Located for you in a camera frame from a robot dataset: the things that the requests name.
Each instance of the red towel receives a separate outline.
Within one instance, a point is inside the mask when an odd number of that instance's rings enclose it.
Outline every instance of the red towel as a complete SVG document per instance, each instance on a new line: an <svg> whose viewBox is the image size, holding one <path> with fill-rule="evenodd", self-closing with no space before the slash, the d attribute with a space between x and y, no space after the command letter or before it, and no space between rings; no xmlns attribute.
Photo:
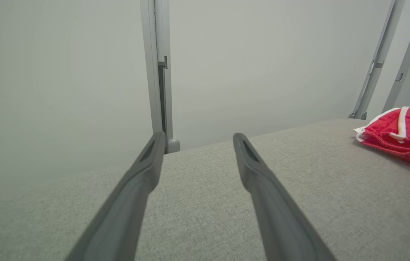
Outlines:
<svg viewBox="0 0 410 261"><path fill-rule="evenodd" d="M390 109L355 131L361 143L410 163L410 107Z"/></svg>

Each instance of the gray fabric surface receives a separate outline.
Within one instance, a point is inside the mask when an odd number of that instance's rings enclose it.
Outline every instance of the gray fabric surface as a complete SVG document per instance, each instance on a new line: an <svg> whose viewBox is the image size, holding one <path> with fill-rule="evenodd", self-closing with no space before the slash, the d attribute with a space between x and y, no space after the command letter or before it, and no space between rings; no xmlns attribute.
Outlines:
<svg viewBox="0 0 410 261"><path fill-rule="evenodd" d="M331 120L250 141L339 260L410 260L410 166L358 144L352 129L363 124ZM0 199L0 260L63 259L126 168ZM165 155L136 258L265 258L231 141Z"/></svg>

